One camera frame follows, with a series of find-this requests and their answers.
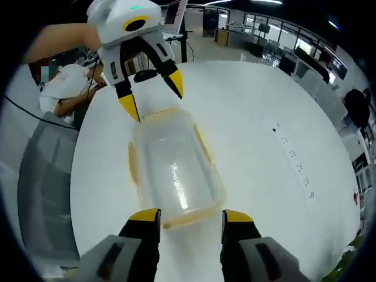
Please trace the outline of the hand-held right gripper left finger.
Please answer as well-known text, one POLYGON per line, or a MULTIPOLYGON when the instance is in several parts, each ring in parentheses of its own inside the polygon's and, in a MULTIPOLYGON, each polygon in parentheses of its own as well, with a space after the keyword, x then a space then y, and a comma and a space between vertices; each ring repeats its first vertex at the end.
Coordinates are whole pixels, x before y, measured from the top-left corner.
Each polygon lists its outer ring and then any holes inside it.
POLYGON ((141 210, 118 235, 87 251, 66 281, 154 281, 159 263, 161 210, 141 210))

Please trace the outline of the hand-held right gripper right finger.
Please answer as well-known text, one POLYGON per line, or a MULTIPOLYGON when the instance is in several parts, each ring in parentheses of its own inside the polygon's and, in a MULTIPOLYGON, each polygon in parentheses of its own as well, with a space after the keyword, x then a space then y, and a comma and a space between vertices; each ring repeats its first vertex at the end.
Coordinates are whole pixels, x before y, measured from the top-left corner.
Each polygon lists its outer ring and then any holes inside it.
POLYGON ((220 263, 224 281, 308 281, 299 262, 245 213, 222 211, 220 263))

